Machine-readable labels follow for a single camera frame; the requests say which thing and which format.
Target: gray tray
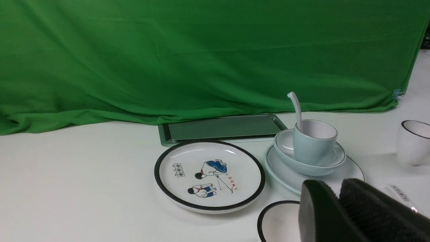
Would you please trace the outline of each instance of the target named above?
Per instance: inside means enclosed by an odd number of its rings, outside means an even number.
[[[273,140],[287,127],[274,114],[209,118],[175,124],[160,124],[160,142],[171,147],[182,142],[222,140],[229,143]]]

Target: ceramic spoon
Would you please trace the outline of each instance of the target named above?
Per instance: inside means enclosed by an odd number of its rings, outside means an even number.
[[[296,118],[297,118],[297,129],[301,132],[301,109],[300,109],[300,103],[298,102],[297,96],[294,92],[290,92],[287,95],[291,101],[293,102],[294,109],[296,111]]]
[[[409,198],[397,186],[393,184],[387,184],[385,186],[385,189],[391,194],[392,198],[403,203],[405,206],[412,209],[412,211],[414,211],[415,213],[418,213],[417,209],[409,200]]]

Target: clip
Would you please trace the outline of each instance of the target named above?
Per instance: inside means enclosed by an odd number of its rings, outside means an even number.
[[[400,89],[394,89],[392,98],[397,101],[397,97],[405,96],[405,93],[406,92],[401,92]]]

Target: cartoon figure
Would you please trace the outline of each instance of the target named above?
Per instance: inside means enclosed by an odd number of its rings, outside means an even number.
[[[216,195],[216,188],[212,184],[195,185],[188,188],[189,194],[195,194],[201,198],[209,198]]]
[[[218,177],[219,174],[227,175],[227,164],[222,162],[222,160],[206,161],[200,172],[196,173],[194,176],[201,180],[206,176],[216,175]]]

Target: saucer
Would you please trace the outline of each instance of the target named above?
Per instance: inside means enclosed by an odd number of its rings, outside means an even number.
[[[275,145],[279,148],[279,150],[288,156],[287,158],[293,159],[295,162],[300,162],[297,161],[294,156],[293,133],[294,129],[283,130],[276,135],[274,142]],[[338,142],[336,142],[333,148],[328,152],[328,154],[321,158],[319,164],[311,165],[303,162],[300,163],[309,166],[334,168],[335,166],[340,165],[345,158],[346,154],[344,149],[341,145],[339,145]]]
[[[264,155],[264,165],[273,178],[287,189],[301,194],[301,185],[305,180],[320,180],[325,182],[333,191],[339,195],[342,181],[347,178],[357,178],[364,181],[364,174],[360,167],[351,158],[346,156],[344,163],[332,173],[314,177],[295,172],[286,166],[279,158],[273,145],[271,145]]]
[[[257,220],[260,241],[300,241],[299,208],[298,201],[279,201],[265,207]]]
[[[154,168],[160,189],[177,205],[222,214],[250,205],[262,192],[262,165],[246,150],[220,142],[183,143],[166,150]]]

